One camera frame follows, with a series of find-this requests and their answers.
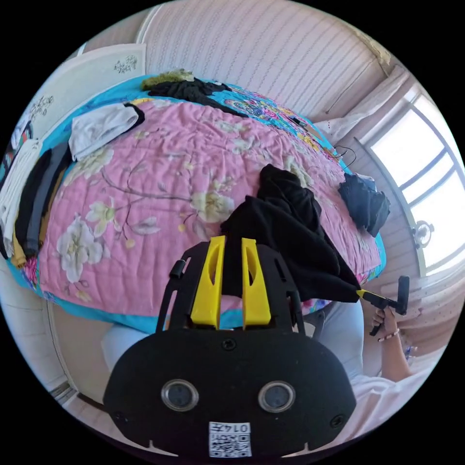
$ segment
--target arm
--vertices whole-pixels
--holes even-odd
[[[379,337],[382,338],[397,331],[396,317],[390,308],[377,310],[373,318],[375,325],[382,324]],[[381,344],[381,374],[394,382],[401,381],[412,375],[410,367],[402,350],[399,334],[380,342]]]

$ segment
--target hand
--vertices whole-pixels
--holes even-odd
[[[376,309],[376,315],[373,316],[372,325],[381,325],[377,337],[383,338],[397,331],[396,315],[390,307],[386,307],[385,310]]]

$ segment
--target window pane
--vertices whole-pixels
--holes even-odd
[[[434,186],[453,165],[454,163],[451,157],[448,154],[444,155],[429,171],[418,179],[418,181],[402,191],[407,203],[412,202],[430,187]]]
[[[451,268],[452,266],[457,265],[457,264],[459,264],[460,262],[463,262],[463,261],[465,261],[465,250],[462,250],[462,252],[460,252],[456,257],[449,260],[447,263],[440,266],[439,268],[436,268],[436,269],[434,269],[432,271],[428,271],[426,273],[426,276],[430,276],[430,275],[433,275],[434,273],[439,273],[440,271],[447,270],[448,268]]]
[[[421,171],[443,148],[436,134],[412,110],[371,147],[398,186]]]
[[[460,165],[464,166],[460,157],[459,148],[455,143],[454,136],[452,135],[446,120],[442,116],[438,107],[431,103],[425,96],[421,95],[414,103],[415,107],[418,108],[430,121],[433,126],[441,133],[442,137],[446,140],[456,159],[459,160]]]
[[[412,207],[415,221],[432,223],[434,232],[423,249],[426,267],[456,251],[465,242],[465,189],[457,173]]]

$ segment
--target cable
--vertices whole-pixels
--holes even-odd
[[[344,155],[347,153],[348,150],[350,150],[351,152],[353,152],[353,154],[354,154],[354,159],[353,159],[348,165],[346,165],[347,168],[349,168],[349,166],[352,165],[352,163],[353,163],[355,160],[357,160],[357,154],[355,153],[355,150],[351,149],[350,147],[344,147],[343,145],[335,145],[335,146],[334,146],[334,148],[337,148],[337,147],[341,147],[341,148],[345,149],[345,152],[344,152],[343,154],[339,155],[338,157],[335,157],[335,158],[341,158],[342,156],[344,156]]]

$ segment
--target leg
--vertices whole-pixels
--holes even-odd
[[[150,334],[122,325],[113,325],[103,336],[103,358],[111,372],[126,350]]]
[[[349,379],[363,374],[363,310],[356,303],[334,302],[328,309],[319,341],[343,364]]]

